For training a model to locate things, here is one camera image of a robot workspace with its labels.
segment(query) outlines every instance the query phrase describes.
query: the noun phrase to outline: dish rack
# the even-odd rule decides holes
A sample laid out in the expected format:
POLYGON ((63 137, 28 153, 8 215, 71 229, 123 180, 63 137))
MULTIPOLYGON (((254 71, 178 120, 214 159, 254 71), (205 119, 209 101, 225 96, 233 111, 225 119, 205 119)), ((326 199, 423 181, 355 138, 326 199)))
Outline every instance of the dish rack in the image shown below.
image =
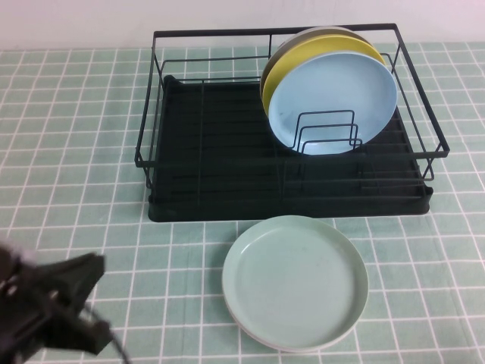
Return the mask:
POLYGON ((366 144, 357 138, 359 126, 353 110, 308 110, 298 117, 294 145, 286 147, 269 127, 259 95, 258 70, 254 75, 235 74, 234 69, 229 75, 210 73, 212 62, 267 60, 275 37, 308 28, 155 32, 135 155, 151 190, 149 218, 207 221, 288 214, 325 218, 426 213, 433 189, 425 182, 434 179, 432 162, 446 157, 449 146, 398 27, 344 27, 355 32, 387 31, 395 37, 390 46, 395 51, 381 55, 395 77, 400 103, 388 125, 366 144), (267 43, 264 48, 253 47, 254 55, 234 56, 238 48, 232 48, 232 54, 223 57, 191 58, 186 49, 183 57, 163 58, 170 52, 157 48, 158 39, 238 36, 264 36, 267 43), (209 69, 201 77, 187 77, 188 64, 209 64, 209 69), (426 116, 413 115, 421 111, 426 116), (329 120, 333 113, 345 113, 349 123, 304 126, 306 115, 329 120), (314 127, 346 127, 349 138, 301 143, 302 132, 314 127), (302 152, 306 143, 350 143, 352 150, 339 155, 291 150, 297 147, 302 152))

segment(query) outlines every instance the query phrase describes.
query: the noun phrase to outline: yellow plate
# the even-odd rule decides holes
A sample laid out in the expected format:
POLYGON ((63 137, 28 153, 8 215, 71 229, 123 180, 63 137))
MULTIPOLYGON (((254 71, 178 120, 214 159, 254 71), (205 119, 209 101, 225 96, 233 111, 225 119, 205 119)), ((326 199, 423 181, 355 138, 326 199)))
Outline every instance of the yellow plate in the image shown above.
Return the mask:
POLYGON ((372 45, 363 42, 360 39, 334 34, 311 38, 294 46, 286 52, 268 74, 266 82, 264 83, 262 96, 264 112, 266 112, 266 115, 268 115, 268 109, 274 90, 293 68, 317 55, 337 51, 360 52, 385 64, 384 59, 380 56, 379 52, 372 45))

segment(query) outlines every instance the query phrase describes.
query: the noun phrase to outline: green tile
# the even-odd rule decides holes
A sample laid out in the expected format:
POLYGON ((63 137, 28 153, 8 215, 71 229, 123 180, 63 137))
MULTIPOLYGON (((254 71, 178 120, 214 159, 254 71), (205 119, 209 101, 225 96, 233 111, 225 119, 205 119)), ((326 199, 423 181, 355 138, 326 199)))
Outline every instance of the green tile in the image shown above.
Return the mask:
POLYGON ((456 284, 460 287, 485 286, 485 269, 478 262, 451 262, 456 284))
POLYGON ((36 81, 36 89, 57 89, 60 79, 61 78, 59 76, 40 77, 36 81))
POLYGON ((42 226, 46 209, 46 207, 19 207, 13 226, 42 226))
POLYGON ((450 64, 435 64, 431 66, 435 77, 457 76, 456 69, 450 64))
POLYGON ((168 285, 168 294, 170 296, 201 294, 201 292, 201 271, 171 271, 168 285))
POLYGON ((13 76, 11 81, 11 89, 31 89, 35 81, 35 77, 31 76, 13 76))
POLYGON ((43 134, 39 148, 64 148, 68 133, 43 134))
POLYGON ((138 225, 110 225, 106 246, 135 246, 138 240, 138 225))
POLYGON ((19 64, 23 57, 22 52, 3 52, 0 54, 0 64, 19 64))
POLYGON ((435 215, 434 220, 442 235, 468 234, 468 226, 462 215, 435 215))
POLYGON ((376 265, 369 265, 365 267, 367 269, 367 275, 369 278, 369 289, 380 290, 382 285, 380 284, 379 271, 376 265))
POLYGON ((107 224, 109 205, 81 206, 78 225, 107 224))
POLYGON ((63 165, 87 165, 91 161, 89 149, 66 149, 64 151, 63 165))
POLYGON ((60 165, 62 150, 39 150, 33 160, 34 165, 60 165))
POLYGON ((47 212, 47 226, 73 225, 76 221, 77 206, 51 206, 47 212))
POLYGON ((10 89, 5 94, 4 102, 26 102, 29 99, 30 91, 26 89, 10 89))
POLYGON ((68 248, 72 233, 72 227, 47 227, 40 234, 39 248, 68 248))
POLYGON ((84 83, 84 87, 107 87, 109 84, 109 80, 110 80, 109 76, 98 76, 98 75, 88 76, 84 83))
POLYGON ((106 226, 78 226, 74 231, 73 247, 99 247, 105 241, 106 226))
POLYGON ((71 204, 79 203, 83 194, 82 186, 56 186, 52 203, 71 204))
POLYGON ((130 294, 131 273, 104 275, 98 283, 97 298, 124 298, 130 294))
POLYGON ((45 126, 45 131, 50 133, 50 132, 61 132, 65 131, 68 132, 70 131, 70 126, 73 123, 72 118, 53 118, 53 119, 48 119, 47 120, 47 125, 45 126))
POLYGON ((445 364, 456 362, 480 363, 483 360, 478 355, 476 349, 450 350, 441 353, 445 364))
POLYGON ((353 240, 355 248, 362 257, 365 263, 375 262, 374 251, 372 250, 372 244, 370 240, 353 240))
POLYGON ((55 183, 57 168, 55 167, 32 167, 27 184, 29 186, 45 186, 55 183))
POLYGON ((136 62, 115 63, 113 74, 134 74, 136 73, 136 62))
POLYGON ((475 111, 473 105, 450 105, 449 110, 455 119, 478 118, 477 112, 475 111))
POLYGON ((32 161, 34 155, 34 151, 24 151, 24 152, 17 152, 17 151, 10 151, 8 156, 5 158, 5 164, 11 167, 19 167, 19 166, 28 166, 30 165, 30 161, 32 161))
POLYGON ((171 224, 143 224, 140 229, 140 245, 165 245, 171 240, 171 224))
POLYGON ((485 212, 485 193, 460 193, 458 200, 464 212, 485 212))
POLYGON ((129 326, 161 325, 164 318, 165 300, 132 300, 129 326))
POLYGON ((463 89, 462 81, 458 77, 440 77, 436 81, 440 89, 463 89))
POLYGON ((64 71, 64 64, 44 64, 40 76, 61 76, 64 71))
POLYGON ((70 76, 82 76, 87 74, 88 65, 87 64, 68 64, 64 74, 70 76))
POLYGON ((336 228, 346 237, 369 237, 367 224, 364 218, 336 218, 336 228))
POLYGON ((140 220, 142 203, 114 204, 111 210, 112 224, 134 224, 140 220))
POLYGON ((295 355, 295 356, 283 356, 281 358, 282 364, 319 364, 318 356, 309 355, 295 355))
POLYGON ((205 246, 205 267, 222 268, 230 248, 230 244, 210 244, 205 246))
POLYGON ((135 248, 105 248, 106 271, 131 271, 135 261, 135 248))
POLYGON ((223 297, 204 298, 204 323, 221 324, 234 323, 223 297))
POLYGON ((124 327, 127 307, 128 301, 98 301, 95 303, 95 309, 101 317, 108 320, 114 327, 124 327))
POLYGON ((409 239, 408 245, 415 262, 435 262, 444 259, 440 240, 437 237, 409 239))
POLYGON ((394 350, 396 348, 389 322, 359 322, 356 328, 361 350, 394 350))
POLYGON ((0 206, 15 206, 20 199, 22 187, 0 189, 0 206))
POLYGON ((204 293, 222 294, 222 269, 208 269, 205 271, 204 293))
POLYGON ((386 299, 382 292, 370 292, 365 304, 363 319, 387 319, 386 299))
POLYGON ((113 193, 113 184, 87 185, 83 203, 111 203, 113 193))
POLYGON ((430 64, 451 63, 445 52, 424 53, 424 56, 430 64))
MULTIPOLYGON (((485 302, 485 289, 460 290, 460 296, 467 315, 483 315, 485 313, 485 306, 483 306, 483 302, 485 302)), ((454 300, 454 302, 459 308, 459 301, 454 300)))
POLYGON ((423 288, 452 287, 453 281, 446 263, 416 265, 418 279, 423 288))
POLYGON ((358 364, 362 362, 357 354, 337 354, 322 357, 325 364, 358 364))
POLYGON ((461 209, 458 200, 452 194, 435 195, 430 201, 432 212, 460 213, 461 209))
POLYGON ((23 186, 27 172, 28 168, 1 168, 0 186, 23 186))
POLYGON ((164 296, 167 272, 137 272, 133 282, 133 297, 164 296))
POLYGON ((399 349, 431 349, 434 348, 433 334, 428 321, 395 322, 399 349))
POLYGON ((199 338, 199 328, 165 328, 162 356, 198 355, 199 338))
POLYGON ((115 74, 111 77, 110 87, 133 87, 135 75, 115 74))
POLYGON ((0 209, 0 228, 8 228, 14 216, 15 208, 0 209))
POLYGON ((394 319, 426 317, 419 292, 388 292, 386 295, 394 319))
POLYGON ((382 265, 380 273, 388 290, 418 287, 411 265, 382 265))
POLYGON ((238 328, 205 327, 202 335, 202 355, 230 355, 238 353, 238 328))
POLYGON ((131 357, 158 356, 161 346, 161 329, 144 328, 127 331, 127 352, 131 357))
POLYGON ((205 225, 207 243, 232 243, 236 239, 236 222, 208 222, 205 225))
POLYGON ((68 58, 68 51, 48 51, 45 63, 66 63, 68 58))
POLYGON ((450 318, 431 321, 440 347, 466 347, 472 343, 470 331, 464 319, 450 318))
POLYGON ((436 290, 424 291, 424 300, 430 317, 462 315, 462 308, 456 291, 436 290))
POLYGON ((89 184, 109 184, 116 181, 117 166, 92 165, 89 168, 89 184))
POLYGON ((448 259, 480 259, 471 237, 443 237, 442 240, 448 259))
POLYGON ((484 77, 462 77, 463 83, 467 89, 483 89, 485 88, 484 77))
POLYGON ((201 243, 204 224, 200 222, 174 224, 173 243, 201 243))
POLYGON ((201 299, 198 297, 169 298, 166 325, 194 325, 200 323, 201 299))
POLYGON ((0 108, 0 118, 19 118, 22 116, 23 109, 24 105, 5 104, 0 108))
POLYGON ((172 246, 171 268, 201 268, 202 246, 172 246))
POLYGON ((58 184, 84 184, 86 175, 86 166, 63 166, 59 170, 58 184))
POLYGON ((144 246, 138 249, 136 269, 168 268, 169 248, 167 246, 144 246))
POLYGON ((409 262, 409 254, 404 240, 374 241, 374 248, 379 262, 409 262))
POLYGON ((481 69, 475 64, 456 64, 456 70, 460 76, 480 76, 481 69))

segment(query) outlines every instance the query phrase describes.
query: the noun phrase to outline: grout line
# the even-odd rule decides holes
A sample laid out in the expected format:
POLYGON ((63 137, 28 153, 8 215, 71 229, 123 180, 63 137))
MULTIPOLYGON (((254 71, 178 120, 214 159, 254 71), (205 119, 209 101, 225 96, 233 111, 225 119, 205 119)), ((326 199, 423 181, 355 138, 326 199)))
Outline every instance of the grout line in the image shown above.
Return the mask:
MULTIPOLYGON (((371 238, 371 247, 372 247, 372 252, 374 254, 374 260, 377 262, 378 259, 377 259, 377 254, 376 254, 376 248, 374 246, 374 240, 372 239, 372 231, 371 231, 371 226, 369 225, 369 220, 368 218, 365 218, 365 224, 367 225, 367 229, 368 229, 368 232, 369 232, 369 237, 371 238)), ((384 286, 384 280, 382 278, 382 273, 380 272, 380 268, 379 268, 379 265, 377 266, 377 273, 379 274, 379 280, 380 280, 380 285, 382 286, 383 288, 383 295, 384 295, 384 302, 386 304, 386 310, 387 310, 387 315, 389 316, 389 318, 391 319, 393 316, 391 315, 391 309, 390 309, 390 306, 389 306, 389 301, 387 299, 387 295, 386 295, 386 288, 384 286)), ((398 356, 399 356, 399 362, 401 364, 403 364, 403 361, 402 361, 402 355, 401 355, 401 351, 399 349, 399 343, 397 341, 397 336, 396 336, 396 329, 394 328, 394 324, 393 324, 393 321, 391 320, 390 321, 390 325, 391 325, 391 331, 393 333, 393 339, 394 339, 394 344, 396 345, 396 349, 397 349, 397 353, 398 353, 398 356)))
MULTIPOLYGON (((409 259, 411 260, 412 271, 413 271, 413 273, 415 275, 415 279, 416 279, 416 283, 418 285, 418 290, 419 290, 419 294, 420 294, 420 297, 421 297, 421 301, 423 302, 424 312, 426 313, 427 323, 428 323, 428 325, 430 327, 431 337, 433 338, 434 346, 438 349, 440 347, 440 345, 438 344, 437 336, 436 336, 436 334, 434 332, 434 327, 431 324, 430 312, 429 312, 429 310, 427 308, 426 300, 424 298, 423 290, 422 290, 422 287, 421 287, 421 282, 420 282, 419 277, 418 277, 418 272, 416 270, 416 266, 415 266, 414 260, 412 258, 411 249, 409 248, 408 238, 406 237, 406 232, 405 232, 405 229, 404 229, 404 225, 402 224, 402 220, 401 220, 401 217, 400 216, 398 217, 398 220, 399 220, 399 225, 401 227, 402 234, 404 236, 404 241, 405 241, 405 245, 406 245, 406 251, 408 252, 409 259)), ((444 363, 444 359, 443 359, 443 356, 441 355, 441 352, 440 351, 438 351, 438 355, 440 356, 440 362, 443 364, 444 363)))

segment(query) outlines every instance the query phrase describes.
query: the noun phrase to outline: stacked plates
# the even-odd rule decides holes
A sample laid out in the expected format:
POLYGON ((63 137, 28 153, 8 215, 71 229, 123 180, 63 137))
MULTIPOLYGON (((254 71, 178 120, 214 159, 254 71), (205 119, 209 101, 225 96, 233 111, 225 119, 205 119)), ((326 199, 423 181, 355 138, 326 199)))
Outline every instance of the stacked plates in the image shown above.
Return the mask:
POLYGON ((387 125, 397 88, 379 52, 339 27, 288 39, 261 75, 261 100, 285 146, 309 155, 347 152, 387 125))

